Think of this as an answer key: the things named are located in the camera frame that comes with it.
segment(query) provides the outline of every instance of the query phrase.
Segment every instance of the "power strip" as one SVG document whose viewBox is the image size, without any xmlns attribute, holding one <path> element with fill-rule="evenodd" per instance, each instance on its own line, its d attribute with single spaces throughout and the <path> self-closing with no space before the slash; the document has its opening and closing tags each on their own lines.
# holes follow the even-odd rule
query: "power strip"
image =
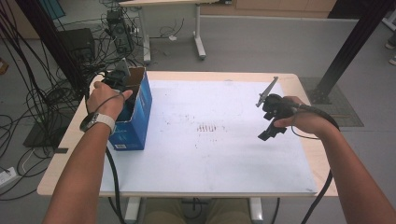
<svg viewBox="0 0 396 224">
<path fill-rule="evenodd" d="M 15 173 L 14 167 L 8 169 L 8 172 L 3 171 L 0 173 L 0 188 L 4 187 L 5 185 L 11 183 L 15 179 L 18 178 L 17 173 Z"/>
</svg>

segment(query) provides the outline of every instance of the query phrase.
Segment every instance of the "left hand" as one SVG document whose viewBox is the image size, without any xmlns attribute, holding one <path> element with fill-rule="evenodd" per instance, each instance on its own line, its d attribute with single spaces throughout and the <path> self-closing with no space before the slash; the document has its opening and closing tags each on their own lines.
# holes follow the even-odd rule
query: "left hand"
<svg viewBox="0 0 396 224">
<path fill-rule="evenodd" d="M 125 100 L 128 99 L 132 95 L 132 91 L 123 92 L 122 95 L 124 97 L 122 97 L 103 82 L 96 81 L 93 83 L 93 86 L 95 89 L 92 91 L 87 101 L 88 111 L 91 113 L 97 109 L 98 113 L 108 115 L 116 120 L 122 110 L 124 98 Z M 108 100 L 102 105 L 105 100 L 115 95 L 118 96 Z"/>
</svg>

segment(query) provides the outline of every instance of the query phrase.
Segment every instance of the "wristwatch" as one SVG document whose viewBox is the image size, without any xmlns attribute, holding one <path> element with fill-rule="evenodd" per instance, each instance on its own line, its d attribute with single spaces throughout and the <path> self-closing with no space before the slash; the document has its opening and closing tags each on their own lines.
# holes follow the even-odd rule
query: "wristwatch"
<svg viewBox="0 0 396 224">
<path fill-rule="evenodd" d="M 114 127 L 116 126 L 114 119 L 108 115 L 99 113 L 89 113 L 79 125 L 79 129 L 83 132 L 87 132 L 95 123 L 98 122 L 107 124 L 111 129 L 111 134 L 114 133 Z"/>
</svg>

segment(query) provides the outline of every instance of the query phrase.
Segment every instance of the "white desk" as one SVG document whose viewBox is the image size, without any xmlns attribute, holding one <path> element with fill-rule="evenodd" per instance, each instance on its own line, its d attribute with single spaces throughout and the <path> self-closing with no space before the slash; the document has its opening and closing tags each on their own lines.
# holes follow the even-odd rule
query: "white desk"
<svg viewBox="0 0 396 224">
<path fill-rule="evenodd" d="M 298 80 L 297 76 L 292 75 L 292 74 L 264 74 L 264 73 L 203 73 L 203 72 L 153 72 L 153 71 L 148 71 L 148 80 L 186 80 L 186 81 L 206 81 L 206 80 L 211 80 L 211 81 L 224 81 L 224 80 L 233 80 L 233 81 L 243 81 L 243 82 L 271 82 L 273 80 L 274 76 L 278 76 L 279 80 L 278 83 L 283 89 L 283 92 L 285 95 L 297 95 L 299 96 L 304 102 L 308 102 L 308 99 L 304 93 L 304 90 L 300 84 L 300 81 Z M 258 95 L 257 98 L 254 99 L 252 102 L 252 106 L 255 106 L 257 103 Z M 70 157 L 70 154 L 72 153 L 73 149 L 75 148 L 78 140 L 82 136 L 82 132 L 78 129 L 78 126 L 80 122 L 83 120 L 85 117 L 86 112 L 85 112 L 85 104 L 81 104 L 80 107 L 78 108 L 78 112 L 74 116 L 65 136 L 63 141 L 60 144 L 60 147 L 67 147 L 69 150 L 65 154 L 55 154 L 47 172 L 44 174 L 43 179 L 41 180 L 37 192 L 41 195 L 51 195 L 54 191 L 54 188 L 56 186 L 56 183 L 62 173 L 62 170 L 64 169 L 64 166 L 67 162 L 67 160 Z M 266 129 L 265 124 L 262 125 L 262 130 Z M 265 144 L 271 144 L 270 140 L 269 142 L 262 142 L 264 145 Z M 319 141 L 313 141 L 313 140 L 307 140 L 307 139 L 300 139 L 304 153 L 307 157 L 309 166 L 312 170 L 312 173 L 314 175 L 315 183 L 317 185 L 317 189 L 320 190 L 321 187 L 323 186 L 327 174 L 329 172 L 329 165 L 326 160 L 326 155 L 323 150 L 323 146 Z M 130 154 L 134 154 L 136 157 L 142 157 L 142 153 L 146 153 L 145 151 L 140 151 L 140 152 L 132 152 Z M 157 168 L 161 168 L 164 166 L 164 164 L 152 164 L 153 166 L 156 166 Z M 189 161 L 186 161 L 185 163 L 180 163 L 180 169 L 176 169 L 175 172 L 180 172 L 180 173 L 185 173 L 186 177 L 189 177 L 189 171 L 188 170 L 183 170 L 183 166 L 189 166 Z M 206 170 L 208 174 L 213 174 L 216 171 L 210 171 Z M 297 196 L 297 195 L 305 195 L 305 196 L 314 196 L 309 193 L 301 193 L 301 192 L 268 192 L 268 191 L 238 191 L 238 190 L 229 190 L 229 191 L 215 191 L 211 190 L 211 188 L 214 188 L 215 186 L 208 184 L 208 186 L 204 186 L 207 188 L 207 191 L 202 191 L 202 190 L 191 190 L 185 188 L 183 189 L 175 189 L 175 190 L 161 190 L 161 186 L 164 186 L 164 189 L 167 189 L 166 181 L 172 180 L 172 176 L 164 176 L 163 178 L 156 180 L 156 181 L 165 181 L 165 182 L 158 182 L 158 185 L 160 186 L 158 189 L 155 190 L 122 190 L 125 188 L 125 179 L 121 179 L 120 177 L 120 188 L 121 188 L 121 195 L 124 197 L 264 197 L 264 196 L 273 196 L 273 197 L 278 197 L 278 196 Z M 140 185 L 140 181 L 133 181 L 131 180 L 133 184 Z M 114 192 L 111 190 L 106 190 L 102 189 L 100 192 L 100 196 L 114 196 Z M 328 189 L 326 196 L 337 196 L 337 191 L 335 188 L 335 185 L 332 184 L 330 188 Z"/>
<path fill-rule="evenodd" d="M 203 60 L 206 57 L 204 45 L 201 40 L 201 23 L 200 23 L 200 4 L 214 3 L 219 0 L 134 0 L 121 2 L 121 7 L 135 7 L 138 10 L 141 33 L 143 38 L 143 57 L 145 64 L 151 61 L 149 34 L 147 30 L 148 22 L 152 19 L 161 20 L 175 16 L 194 17 L 195 32 L 193 34 L 195 44 L 198 49 L 198 55 Z"/>
</svg>

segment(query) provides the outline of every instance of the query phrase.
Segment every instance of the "black pole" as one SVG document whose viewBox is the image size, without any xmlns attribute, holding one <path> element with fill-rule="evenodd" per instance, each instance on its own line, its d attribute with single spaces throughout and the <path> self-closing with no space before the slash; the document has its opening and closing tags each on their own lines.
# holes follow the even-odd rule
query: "black pole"
<svg viewBox="0 0 396 224">
<path fill-rule="evenodd" d="M 55 62 L 64 72 L 70 85 L 77 93 L 78 99 L 82 99 L 82 96 L 87 92 L 87 81 L 84 80 L 76 62 L 62 44 L 50 16 L 41 6 L 39 0 L 16 0 L 16 2 L 46 45 Z"/>
<path fill-rule="evenodd" d="M 328 95 L 335 83 L 344 74 L 361 47 L 389 11 L 394 0 L 374 0 L 353 28 L 343 47 L 338 51 L 332 64 L 314 90 L 308 91 L 313 104 L 328 104 Z"/>
</svg>

